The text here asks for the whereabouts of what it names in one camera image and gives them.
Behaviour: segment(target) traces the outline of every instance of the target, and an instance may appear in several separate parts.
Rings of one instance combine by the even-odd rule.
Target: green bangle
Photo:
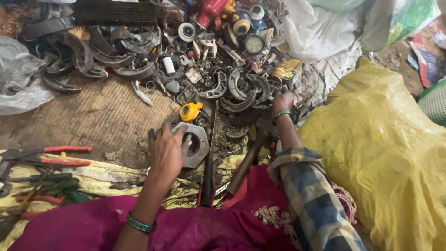
[[[274,116],[274,120],[277,119],[278,116],[282,115],[282,114],[291,114],[291,111],[288,109],[283,109],[280,112],[276,113],[276,115]]]
[[[145,234],[151,234],[157,229],[157,221],[153,221],[153,226],[148,226],[135,219],[131,211],[127,214],[127,223]]]

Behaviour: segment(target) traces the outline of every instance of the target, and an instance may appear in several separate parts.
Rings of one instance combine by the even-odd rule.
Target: dirt floor
[[[147,168],[147,132],[159,128],[181,108],[161,93],[149,94],[149,107],[136,96],[130,82],[113,77],[93,81],[73,78],[79,94],[60,94],[39,108],[0,117],[0,149],[46,146],[90,146],[92,152],[68,153],[130,168]]]

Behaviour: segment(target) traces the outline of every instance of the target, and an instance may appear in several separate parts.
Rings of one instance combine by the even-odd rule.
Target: large metal nut
[[[206,131],[198,125],[180,122],[172,129],[172,132],[175,132],[179,127],[184,125],[188,126],[184,133],[184,137],[186,137],[187,134],[192,134],[192,145],[189,147],[189,152],[183,167],[195,168],[209,153],[209,142],[207,140]]]

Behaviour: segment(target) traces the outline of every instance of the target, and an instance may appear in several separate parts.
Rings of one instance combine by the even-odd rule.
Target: yellow plastic sack
[[[446,129],[426,117],[400,74],[360,63],[298,135],[354,197],[381,250],[446,250]]]

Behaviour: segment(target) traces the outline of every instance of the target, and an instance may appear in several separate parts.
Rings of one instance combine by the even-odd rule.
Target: plaid sleeve
[[[302,250],[365,250],[322,169],[320,155],[307,148],[289,148],[277,155],[267,171],[276,184],[283,182]]]

